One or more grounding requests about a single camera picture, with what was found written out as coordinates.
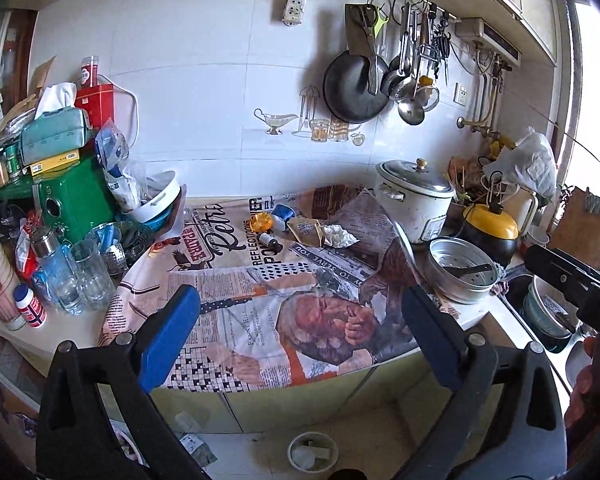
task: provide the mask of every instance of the yellow and black kettle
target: yellow and black kettle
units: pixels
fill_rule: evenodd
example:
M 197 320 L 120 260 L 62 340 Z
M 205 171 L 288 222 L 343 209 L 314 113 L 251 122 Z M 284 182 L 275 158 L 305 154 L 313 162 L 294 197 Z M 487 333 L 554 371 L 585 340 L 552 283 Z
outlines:
M 494 262 L 506 268 L 516 252 L 518 226 L 502 204 L 496 201 L 488 206 L 472 204 L 462 215 L 464 224 L 459 238 L 481 248 Z

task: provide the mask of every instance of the small dark bottle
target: small dark bottle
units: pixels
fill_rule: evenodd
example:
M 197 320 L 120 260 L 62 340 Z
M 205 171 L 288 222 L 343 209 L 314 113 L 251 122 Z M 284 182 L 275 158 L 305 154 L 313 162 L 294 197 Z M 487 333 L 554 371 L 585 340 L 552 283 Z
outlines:
M 271 249 L 278 254 L 284 247 L 269 233 L 260 233 L 257 237 L 258 241 L 263 244 L 267 249 Z

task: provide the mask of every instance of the yellow kettle lid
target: yellow kettle lid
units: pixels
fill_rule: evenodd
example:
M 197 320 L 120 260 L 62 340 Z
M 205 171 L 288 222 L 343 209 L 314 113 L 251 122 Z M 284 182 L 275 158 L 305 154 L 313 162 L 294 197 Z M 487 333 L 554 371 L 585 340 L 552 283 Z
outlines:
M 478 231 L 503 240 L 518 238 L 516 221 L 502 210 L 500 204 L 493 204 L 491 209 L 484 204 L 474 204 L 467 207 L 463 214 L 467 223 Z

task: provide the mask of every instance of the frying pan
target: frying pan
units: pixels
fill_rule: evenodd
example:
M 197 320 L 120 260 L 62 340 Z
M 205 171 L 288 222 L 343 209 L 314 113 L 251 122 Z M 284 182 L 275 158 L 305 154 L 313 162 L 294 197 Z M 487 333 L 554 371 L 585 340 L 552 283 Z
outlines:
M 382 80 L 389 67 L 382 57 L 378 60 L 378 80 Z M 370 61 L 365 56 L 354 56 L 345 50 L 334 59 L 322 83 L 322 95 L 330 112 L 350 124 L 370 121 L 389 102 L 382 92 L 376 95 L 368 91 Z

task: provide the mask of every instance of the yellow box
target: yellow box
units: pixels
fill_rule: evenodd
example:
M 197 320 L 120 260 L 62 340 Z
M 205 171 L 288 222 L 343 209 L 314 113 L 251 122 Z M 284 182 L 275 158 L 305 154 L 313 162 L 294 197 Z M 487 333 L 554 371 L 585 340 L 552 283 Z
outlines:
M 50 156 L 45 160 L 40 160 L 30 166 L 31 176 L 36 176 L 39 173 L 45 171 L 54 170 L 59 166 L 64 166 L 71 162 L 77 162 L 80 160 L 80 152 L 78 150 L 71 150 L 70 152 L 61 153 L 60 155 Z

